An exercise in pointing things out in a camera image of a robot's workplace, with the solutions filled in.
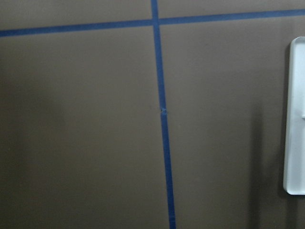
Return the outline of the white rack tray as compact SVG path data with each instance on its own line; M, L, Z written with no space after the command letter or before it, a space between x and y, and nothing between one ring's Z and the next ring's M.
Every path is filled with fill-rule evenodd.
M290 195L305 194L305 38L291 41L283 188Z

